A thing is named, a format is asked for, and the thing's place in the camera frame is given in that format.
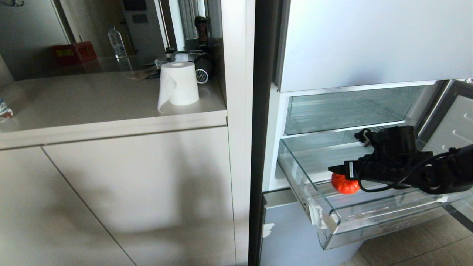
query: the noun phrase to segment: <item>clear plastic crisper drawer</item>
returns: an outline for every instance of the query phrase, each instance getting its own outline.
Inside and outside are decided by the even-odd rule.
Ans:
[[[471,197],[473,191],[430,195],[415,188],[343,195],[330,182],[327,167],[357,160],[372,149],[352,132],[320,133],[280,141],[278,163],[316,226],[324,249],[397,231],[446,214],[444,205]],[[364,183],[366,187],[384,186]]]
[[[289,98],[285,133],[327,131],[402,121],[422,89],[369,89]]]

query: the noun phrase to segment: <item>white paper towel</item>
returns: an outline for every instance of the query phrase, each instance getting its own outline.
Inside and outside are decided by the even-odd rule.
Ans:
[[[173,62],[161,65],[158,111],[168,100],[173,105],[189,105],[199,100],[194,63]]]

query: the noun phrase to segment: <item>refrigerator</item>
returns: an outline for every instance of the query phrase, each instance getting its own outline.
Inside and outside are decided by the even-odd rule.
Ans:
[[[337,265],[446,209],[471,217],[473,190],[343,195],[327,169],[373,152],[363,128],[411,125],[434,154],[472,144],[471,77],[473,0],[256,1],[250,262]]]

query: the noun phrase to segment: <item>electronic device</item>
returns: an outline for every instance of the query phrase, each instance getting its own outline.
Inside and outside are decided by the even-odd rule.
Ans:
[[[417,187],[429,194],[444,194],[473,187],[473,144],[433,155],[431,151],[417,150],[416,136],[412,126],[386,128],[379,132],[363,129],[355,134],[355,138],[365,147],[371,145],[374,152],[328,170],[357,180],[365,192]],[[387,186],[366,189],[362,180]]]

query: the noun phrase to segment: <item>red box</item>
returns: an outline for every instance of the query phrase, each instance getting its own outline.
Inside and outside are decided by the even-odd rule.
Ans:
[[[59,65],[72,65],[97,58],[91,42],[53,46],[54,56]]]

